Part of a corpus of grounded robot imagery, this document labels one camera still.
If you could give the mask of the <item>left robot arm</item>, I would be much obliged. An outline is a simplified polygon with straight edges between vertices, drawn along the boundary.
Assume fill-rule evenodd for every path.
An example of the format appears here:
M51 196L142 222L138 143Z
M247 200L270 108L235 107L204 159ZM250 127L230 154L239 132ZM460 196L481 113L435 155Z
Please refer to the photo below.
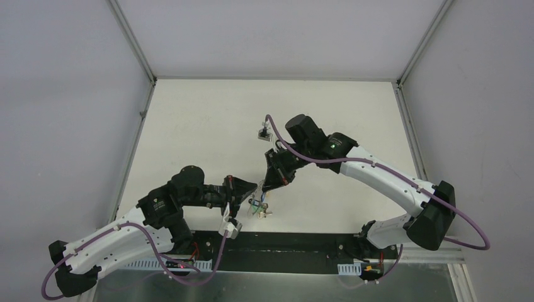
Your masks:
M54 266L43 280L43 298L54 301L83 294L108 273L150 254L164 266L164 253L187 253L193 234L185 220L186 206L221 209L222 242L212 267L213 272L217 271L226 241L235 239L242 228L236 220L241 203L256 192L258 185L232 175L219 186L205 184L204 180L201 168L186 166L122 217L93 234L71 243L51 243L48 250Z

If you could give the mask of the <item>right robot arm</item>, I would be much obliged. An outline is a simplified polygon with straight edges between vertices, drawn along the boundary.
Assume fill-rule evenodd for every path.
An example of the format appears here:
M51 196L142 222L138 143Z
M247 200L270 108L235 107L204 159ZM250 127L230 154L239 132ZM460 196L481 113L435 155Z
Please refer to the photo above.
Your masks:
M372 220L358 234L359 253L372 258L382 249L412 242L426 250L438 250L455 217L455 189L446 182L433 184L411 177L385 164L356 140L334 132L326 135L313 119L300 114L285 125L293 143L281 139L265 152L267 171L264 193L289 185L297 169L314 163L360 181L391 199L405 214L385 221Z

